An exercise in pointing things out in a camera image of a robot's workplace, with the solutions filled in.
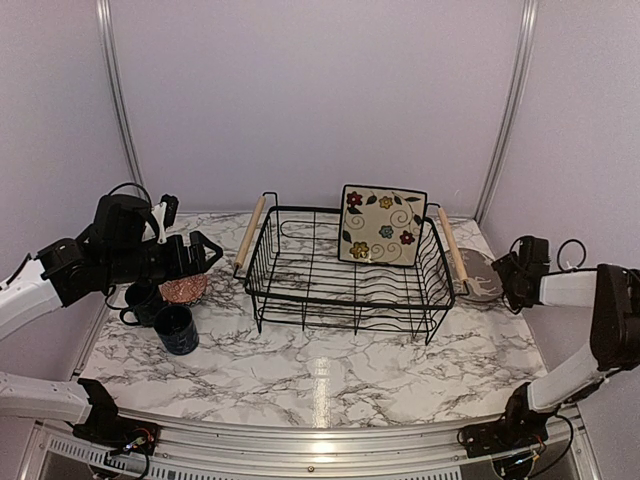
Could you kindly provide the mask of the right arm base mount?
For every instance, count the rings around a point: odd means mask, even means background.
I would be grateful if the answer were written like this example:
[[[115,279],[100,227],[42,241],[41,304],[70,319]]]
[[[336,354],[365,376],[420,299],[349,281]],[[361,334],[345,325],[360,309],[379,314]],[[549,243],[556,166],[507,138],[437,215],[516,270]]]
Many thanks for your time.
[[[546,423],[552,416],[530,408],[528,393],[531,383],[515,389],[505,410],[497,420],[471,424],[458,430],[457,441],[469,458],[504,453],[547,440]]]

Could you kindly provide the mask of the grey reindeer round plate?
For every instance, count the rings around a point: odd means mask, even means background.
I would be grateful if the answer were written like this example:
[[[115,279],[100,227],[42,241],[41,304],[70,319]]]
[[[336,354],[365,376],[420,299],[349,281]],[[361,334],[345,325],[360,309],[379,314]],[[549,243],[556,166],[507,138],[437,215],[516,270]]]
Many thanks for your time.
[[[466,269],[467,281],[462,282],[456,268],[453,268],[452,280],[457,298],[476,304],[497,301],[503,290],[501,280],[491,266],[493,260],[475,249],[460,248],[459,253]]]

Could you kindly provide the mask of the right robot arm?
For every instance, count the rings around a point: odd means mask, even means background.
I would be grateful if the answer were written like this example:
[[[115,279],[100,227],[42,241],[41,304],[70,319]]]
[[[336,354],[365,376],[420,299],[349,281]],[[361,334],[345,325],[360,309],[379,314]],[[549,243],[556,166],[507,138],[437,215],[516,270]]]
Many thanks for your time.
[[[565,404],[594,393],[608,379],[639,365],[639,271],[611,263],[553,269],[546,239],[517,238],[493,269],[507,306],[535,324],[551,370],[517,388],[495,438],[515,448]]]

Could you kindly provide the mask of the square floral ceramic plate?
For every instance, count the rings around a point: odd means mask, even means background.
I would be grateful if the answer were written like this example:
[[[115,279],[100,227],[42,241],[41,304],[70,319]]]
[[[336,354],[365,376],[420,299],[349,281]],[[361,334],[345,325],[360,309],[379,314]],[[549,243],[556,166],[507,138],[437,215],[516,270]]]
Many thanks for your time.
[[[343,187],[337,259],[411,267],[418,255],[428,195],[394,187]]]

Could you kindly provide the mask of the dark blue ceramic mug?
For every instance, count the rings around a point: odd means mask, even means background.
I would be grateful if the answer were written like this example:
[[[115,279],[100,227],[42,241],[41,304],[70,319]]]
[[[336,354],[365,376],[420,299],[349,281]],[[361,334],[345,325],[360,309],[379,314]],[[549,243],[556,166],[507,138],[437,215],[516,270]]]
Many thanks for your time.
[[[172,355],[188,355],[199,345],[197,328],[187,306],[174,304],[162,308],[155,317],[154,330]]]

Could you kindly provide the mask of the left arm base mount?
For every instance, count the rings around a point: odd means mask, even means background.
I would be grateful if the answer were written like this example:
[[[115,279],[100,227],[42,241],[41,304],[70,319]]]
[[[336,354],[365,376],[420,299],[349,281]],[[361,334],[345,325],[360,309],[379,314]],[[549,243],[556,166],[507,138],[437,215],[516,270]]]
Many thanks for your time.
[[[151,469],[160,427],[158,424],[120,415],[114,399],[97,380],[80,378],[77,383],[88,396],[88,416],[79,423],[67,424],[77,438],[109,448],[107,456],[141,454],[144,469],[138,479],[144,479]]]

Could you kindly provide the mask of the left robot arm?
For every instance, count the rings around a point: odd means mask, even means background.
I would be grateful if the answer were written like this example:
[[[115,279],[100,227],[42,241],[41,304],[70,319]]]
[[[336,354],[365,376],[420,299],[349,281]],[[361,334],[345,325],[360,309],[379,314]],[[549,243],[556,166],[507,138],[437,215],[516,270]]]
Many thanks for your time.
[[[66,308],[87,295],[127,283],[162,284],[204,274],[223,250],[199,231],[168,235],[178,200],[157,205],[126,194],[100,198],[93,222],[76,238],[63,238],[27,256],[1,283],[1,336]],[[126,423],[96,381],[54,382],[2,373],[1,413],[84,424],[106,445],[125,438]]]

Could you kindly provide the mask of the blue white patterned bowl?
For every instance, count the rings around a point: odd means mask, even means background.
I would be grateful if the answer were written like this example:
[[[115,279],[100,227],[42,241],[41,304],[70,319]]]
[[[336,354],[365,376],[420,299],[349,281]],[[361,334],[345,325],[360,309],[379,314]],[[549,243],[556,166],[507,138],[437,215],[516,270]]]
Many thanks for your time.
[[[167,281],[159,286],[160,293],[170,304],[194,305],[205,294],[208,278],[197,274],[179,280]]]

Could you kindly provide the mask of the dark green ceramic mug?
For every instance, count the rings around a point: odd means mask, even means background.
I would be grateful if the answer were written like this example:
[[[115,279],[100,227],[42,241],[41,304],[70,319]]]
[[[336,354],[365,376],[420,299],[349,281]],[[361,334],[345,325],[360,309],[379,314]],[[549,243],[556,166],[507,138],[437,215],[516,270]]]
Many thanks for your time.
[[[143,282],[126,289],[125,302],[119,319],[127,326],[152,327],[158,312],[167,305],[158,285]]]

